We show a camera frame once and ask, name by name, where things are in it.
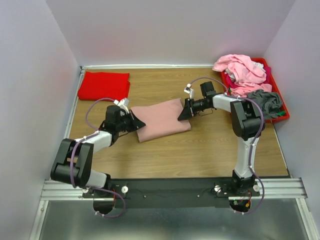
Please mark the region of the dusty pink graphic t-shirt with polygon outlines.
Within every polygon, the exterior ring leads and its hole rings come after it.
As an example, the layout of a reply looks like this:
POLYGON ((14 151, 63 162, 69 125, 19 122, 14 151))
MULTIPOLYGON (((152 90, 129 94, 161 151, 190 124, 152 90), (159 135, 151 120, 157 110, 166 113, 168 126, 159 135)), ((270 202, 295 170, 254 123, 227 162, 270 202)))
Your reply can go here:
POLYGON ((188 120, 179 121, 183 110, 180 98, 171 99, 149 106, 133 106, 132 113, 145 126, 138 129, 137 136, 140 143, 191 130, 188 120))

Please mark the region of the red t-shirt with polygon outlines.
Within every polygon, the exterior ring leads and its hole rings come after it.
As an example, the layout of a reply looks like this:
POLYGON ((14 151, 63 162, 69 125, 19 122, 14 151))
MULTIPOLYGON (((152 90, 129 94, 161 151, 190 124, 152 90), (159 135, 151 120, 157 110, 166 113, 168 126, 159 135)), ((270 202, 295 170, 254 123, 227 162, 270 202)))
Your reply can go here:
POLYGON ((102 98, 120 101, 129 95, 129 78, 129 73, 87 71, 77 97, 82 101, 96 101, 102 98))

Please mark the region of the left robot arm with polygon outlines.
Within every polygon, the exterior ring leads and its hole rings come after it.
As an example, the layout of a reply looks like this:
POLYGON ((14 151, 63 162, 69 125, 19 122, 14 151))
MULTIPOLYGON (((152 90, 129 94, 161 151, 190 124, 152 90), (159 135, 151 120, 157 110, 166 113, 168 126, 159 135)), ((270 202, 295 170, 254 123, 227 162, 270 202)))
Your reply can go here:
POLYGON ((107 173, 92 170, 93 155, 112 146, 120 133, 135 132, 145 126, 131 110, 124 110, 116 105, 108 106, 105 120, 93 134, 61 141, 50 178, 74 188, 91 187, 99 197, 107 197, 111 191, 108 183, 111 177, 107 173))

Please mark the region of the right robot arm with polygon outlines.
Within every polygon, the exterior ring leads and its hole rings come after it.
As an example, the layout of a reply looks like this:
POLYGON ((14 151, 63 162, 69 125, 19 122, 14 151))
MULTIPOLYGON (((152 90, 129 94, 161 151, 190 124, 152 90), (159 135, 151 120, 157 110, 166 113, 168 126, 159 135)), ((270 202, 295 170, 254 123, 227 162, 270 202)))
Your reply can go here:
POLYGON ((213 83, 208 81, 200 85, 203 98, 195 100, 192 84, 184 88, 189 95, 184 100, 184 107, 178 120, 184 121, 200 114, 206 109, 220 109, 231 113, 232 130, 237 137, 237 160, 232 177, 216 183, 216 194, 243 196, 254 189, 258 177, 255 173, 256 148, 265 128, 261 108, 251 99, 217 93, 213 83))

